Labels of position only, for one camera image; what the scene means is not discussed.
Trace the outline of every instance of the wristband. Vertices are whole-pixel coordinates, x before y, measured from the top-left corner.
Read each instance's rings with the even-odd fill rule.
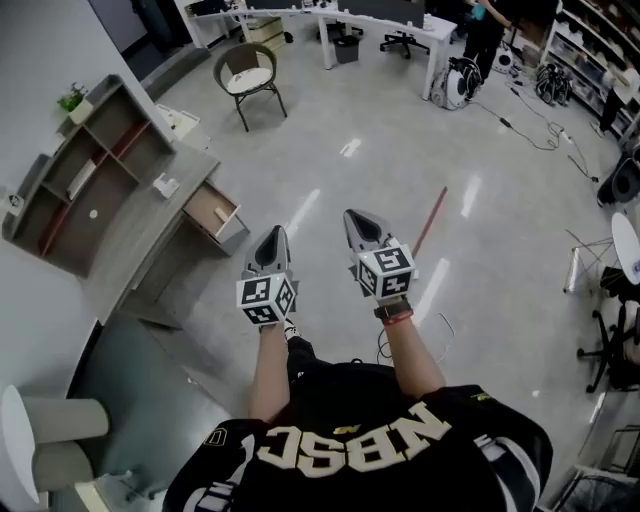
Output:
[[[411,311],[411,313],[413,313],[409,301],[405,297],[402,297],[402,299],[397,302],[376,308],[373,313],[376,315],[376,318],[379,318],[384,322],[388,318],[398,316],[407,311]]]
[[[413,316],[413,309],[409,311],[405,311],[404,313],[400,313],[399,315],[385,318],[384,320],[382,320],[382,324],[385,327],[388,327],[389,325],[397,324],[398,322],[402,322],[402,320],[406,320],[407,318],[412,316]]]

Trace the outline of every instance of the computer monitor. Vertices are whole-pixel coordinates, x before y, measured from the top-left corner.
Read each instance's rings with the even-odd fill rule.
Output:
[[[395,21],[414,27],[424,26],[424,1],[403,0],[340,0],[338,9],[350,14],[371,16],[381,20]]]
[[[302,0],[246,0],[247,8],[251,9],[302,9]]]

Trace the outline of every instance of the black chair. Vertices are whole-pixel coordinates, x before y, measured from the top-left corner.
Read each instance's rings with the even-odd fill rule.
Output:
[[[395,45],[402,45],[404,48],[404,58],[411,58],[411,49],[410,46],[415,46],[416,48],[422,48],[427,51],[427,55],[429,55],[429,47],[423,44],[420,44],[416,41],[415,37],[412,35],[406,34],[405,32],[399,32],[398,34],[386,34],[384,36],[384,43],[380,44],[380,51],[385,52],[387,48]]]
[[[258,55],[264,55],[269,59],[271,69],[260,67]],[[225,66],[229,68],[229,71],[233,75],[231,80],[226,84],[222,82],[222,69]],[[242,124],[244,124],[244,129],[247,132],[249,131],[249,127],[242,114],[242,110],[240,110],[240,104],[247,96],[252,94],[264,90],[273,92],[278,96],[284,117],[287,117],[287,111],[282,104],[280,92],[274,83],[276,79],[276,68],[276,56],[269,48],[258,43],[245,43],[227,50],[222,57],[218,59],[213,68],[213,78],[227,94],[233,96],[238,114],[240,114],[240,119],[242,119]]]
[[[624,342],[633,338],[633,342],[636,345],[640,344],[640,312],[636,314],[635,326],[625,332],[624,324],[627,320],[627,308],[623,302],[618,312],[618,324],[611,327],[613,332],[611,338],[607,334],[607,328],[600,312],[594,311],[592,316],[598,319],[602,336],[602,349],[594,352],[585,352],[582,348],[579,348],[576,354],[578,359],[584,357],[600,358],[596,379],[593,384],[587,386],[587,393],[593,393],[596,390],[607,366],[610,367],[609,381],[614,389],[634,391],[635,389],[630,389],[630,386],[640,384],[640,366],[625,359]]]

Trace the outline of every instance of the office chair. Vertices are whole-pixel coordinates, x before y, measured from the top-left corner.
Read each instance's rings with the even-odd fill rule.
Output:
[[[404,58],[405,59],[410,59],[411,58],[411,49],[409,48],[410,46],[415,46],[417,48],[422,48],[423,50],[427,51],[427,55],[429,55],[429,47],[425,46],[423,44],[420,44],[418,41],[416,41],[415,37],[413,37],[412,35],[409,35],[405,32],[399,32],[397,35],[396,34],[386,34],[384,36],[384,43],[380,44],[380,51],[381,52],[385,52],[387,51],[387,48],[389,48],[390,46],[395,46],[396,44],[400,44],[402,45],[402,47],[404,48]]]
[[[633,343],[635,345],[640,344],[640,309],[636,313],[634,327],[625,332],[624,326],[627,320],[627,308],[623,301],[623,297],[620,297],[620,300],[622,305],[618,311],[618,324],[611,327],[611,330],[613,331],[612,337],[609,338],[602,315],[596,310],[592,313],[592,316],[593,318],[598,319],[600,334],[602,336],[602,349],[593,352],[585,352],[584,349],[579,348],[576,353],[578,359],[582,359],[584,357],[600,358],[600,366],[598,367],[596,379],[593,384],[587,386],[587,393],[593,393],[596,390],[607,366],[610,367],[609,381],[611,383],[611,387],[614,389],[619,389],[621,391],[634,391],[635,389],[630,389],[629,387],[640,384],[640,366],[626,361],[624,357],[625,341],[633,338]]]

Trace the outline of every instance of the marker cube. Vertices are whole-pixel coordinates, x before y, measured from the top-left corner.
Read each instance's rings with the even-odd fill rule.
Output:
[[[236,282],[236,305],[254,325],[284,322],[295,298],[284,272]]]
[[[405,295],[415,271],[406,244],[359,253],[357,267],[358,281],[376,300]]]

